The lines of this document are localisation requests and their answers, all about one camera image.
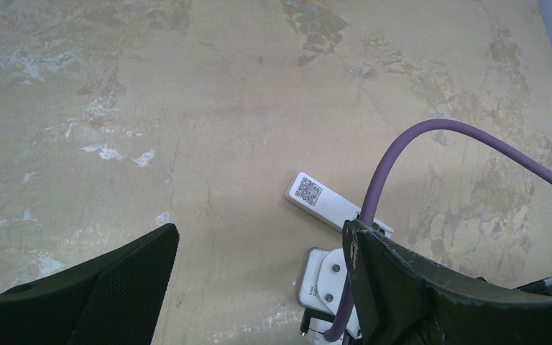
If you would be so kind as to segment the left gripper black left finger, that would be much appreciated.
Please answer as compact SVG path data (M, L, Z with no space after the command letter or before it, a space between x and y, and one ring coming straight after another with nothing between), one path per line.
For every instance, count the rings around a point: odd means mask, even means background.
M0 344L150 344L179 243L174 224L0 294Z

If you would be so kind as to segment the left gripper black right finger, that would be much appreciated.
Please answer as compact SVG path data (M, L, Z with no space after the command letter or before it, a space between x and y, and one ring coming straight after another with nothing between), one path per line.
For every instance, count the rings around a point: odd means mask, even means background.
M463 275L357 220L342 236L364 344L552 344L552 294Z

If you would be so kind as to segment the white remote control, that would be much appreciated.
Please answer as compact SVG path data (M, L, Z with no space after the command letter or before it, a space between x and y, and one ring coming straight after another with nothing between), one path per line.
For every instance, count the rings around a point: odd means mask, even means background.
M305 172L290 181L284 198L339 232L346 221L360 216L360 207Z

